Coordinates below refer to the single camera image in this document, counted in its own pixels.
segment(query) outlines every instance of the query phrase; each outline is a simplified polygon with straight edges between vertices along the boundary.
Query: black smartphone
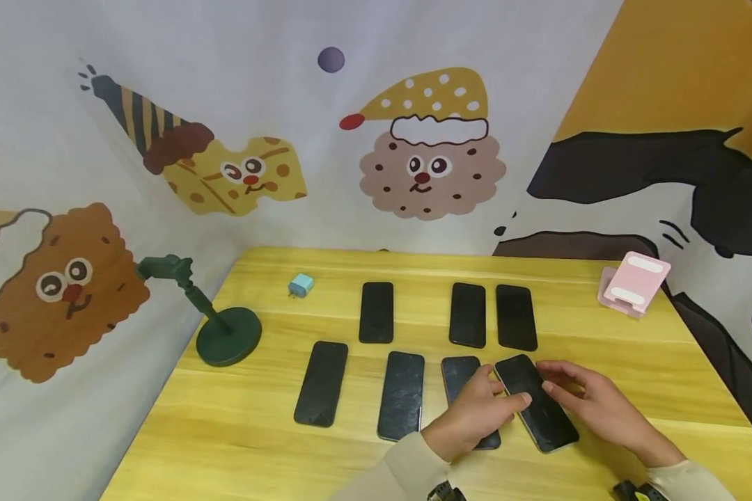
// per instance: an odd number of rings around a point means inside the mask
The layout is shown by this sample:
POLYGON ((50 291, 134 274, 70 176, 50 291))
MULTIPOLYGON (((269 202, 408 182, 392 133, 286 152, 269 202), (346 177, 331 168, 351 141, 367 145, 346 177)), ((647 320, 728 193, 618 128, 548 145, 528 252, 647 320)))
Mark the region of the black smartphone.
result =
POLYGON ((393 284, 365 283, 362 285, 359 342, 393 342, 393 284))
POLYGON ((496 318, 499 324, 499 344, 502 347, 524 351, 538 349, 538 331, 535 330, 535 313, 531 309, 529 289, 516 285, 497 285, 496 318))
POLYGON ((328 341, 315 343, 292 415, 295 422, 324 428, 334 423, 346 358, 346 344, 328 341))
MULTIPOLYGON (((462 386, 471 376, 476 373, 482 364, 478 362, 477 357, 447 357, 440 362, 440 368, 443 369, 443 385, 446 389, 446 400, 448 405, 454 402, 457 395, 460 394, 462 386)), ((501 436, 498 429, 477 444, 477 450, 498 449, 501 446, 501 436)))
POLYGON ((456 283, 451 288, 448 339, 466 347, 485 348, 485 287, 456 283))
POLYGON ((398 441, 421 429, 423 357, 392 351, 378 411, 376 432, 380 438, 398 441))
POLYGON ((577 428, 560 404, 540 386, 543 376, 529 357, 518 355, 502 360, 494 365, 493 370, 509 395, 525 391, 531 396, 531 404, 520 412, 520 416, 540 452, 554 452, 577 442, 577 428))

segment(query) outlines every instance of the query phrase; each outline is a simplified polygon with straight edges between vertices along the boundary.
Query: phone stand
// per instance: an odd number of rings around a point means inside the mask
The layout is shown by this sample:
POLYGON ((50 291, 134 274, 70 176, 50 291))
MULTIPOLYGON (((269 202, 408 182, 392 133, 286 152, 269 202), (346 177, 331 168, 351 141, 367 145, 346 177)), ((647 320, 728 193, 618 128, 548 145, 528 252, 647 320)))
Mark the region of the phone stand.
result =
POLYGON ((602 270, 597 299, 613 310, 640 318, 670 270, 671 264, 663 260, 630 251, 618 269, 602 270))
POLYGON ((262 324, 253 311, 247 308, 228 308, 214 311, 212 302, 190 280, 192 259, 177 255, 146 257, 136 266, 136 273, 143 280, 169 278, 184 290, 189 302, 207 317, 198 332, 196 350, 203 362, 214 367, 227 367, 247 357, 259 344, 262 324))

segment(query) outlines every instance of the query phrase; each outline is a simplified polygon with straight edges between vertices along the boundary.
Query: hand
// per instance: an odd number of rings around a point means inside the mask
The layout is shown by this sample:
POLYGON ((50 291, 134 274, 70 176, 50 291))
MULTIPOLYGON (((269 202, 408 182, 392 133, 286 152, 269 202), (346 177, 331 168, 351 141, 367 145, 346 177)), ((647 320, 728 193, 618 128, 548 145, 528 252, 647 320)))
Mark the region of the hand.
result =
POLYGON ((451 407, 421 432, 429 448, 446 463, 473 450, 531 402, 527 392, 497 396, 504 393, 504 385, 488 379, 492 370, 489 364, 478 368, 451 407))
POLYGON ((685 460, 677 446, 657 431, 607 376, 564 360, 538 362, 538 369, 546 379, 543 389, 552 399, 599 437, 631 450, 646 468, 685 460))

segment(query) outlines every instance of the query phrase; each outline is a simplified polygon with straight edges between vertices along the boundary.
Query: tabletop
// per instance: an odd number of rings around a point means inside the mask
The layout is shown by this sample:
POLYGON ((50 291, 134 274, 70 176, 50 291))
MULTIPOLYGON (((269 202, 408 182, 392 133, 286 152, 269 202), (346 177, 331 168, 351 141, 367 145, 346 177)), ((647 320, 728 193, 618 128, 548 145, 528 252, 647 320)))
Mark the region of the tabletop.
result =
MULTIPOLYGON (((531 290, 540 347, 534 360, 564 358, 612 378, 641 412, 707 466, 737 499, 752 500, 752 427, 666 296, 639 320, 597 302, 612 262, 465 255, 253 248, 234 264, 214 300, 259 316, 258 348, 225 368, 203 364, 195 337, 107 487, 103 501, 326 500, 392 443, 376 436, 387 355, 425 358, 425 426, 446 409, 440 360, 476 355, 482 363, 519 352, 500 347, 498 284, 531 290), (305 299, 288 296, 298 273, 315 280, 305 299), (394 284, 390 344, 358 340, 361 286, 394 284), (451 285, 487 289, 487 346, 448 341, 451 285), (315 342, 348 344, 334 425, 292 420, 315 342)), ((450 479, 468 500, 610 500, 622 479, 645 480, 631 454, 575 422, 580 441, 551 454, 535 448, 518 419, 501 447, 473 452, 450 479)))

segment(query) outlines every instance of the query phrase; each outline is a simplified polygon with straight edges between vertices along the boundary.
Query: yellow polka dot hat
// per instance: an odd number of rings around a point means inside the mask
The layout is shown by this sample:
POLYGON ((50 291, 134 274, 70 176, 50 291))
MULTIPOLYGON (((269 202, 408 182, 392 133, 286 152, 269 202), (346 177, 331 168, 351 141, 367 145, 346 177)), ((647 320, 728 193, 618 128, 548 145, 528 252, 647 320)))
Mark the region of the yellow polka dot hat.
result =
POLYGON ((392 120, 393 137, 411 144, 477 141, 487 135, 487 91, 470 68, 415 74, 343 118, 340 128, 350 131, 365 120, 392 120))

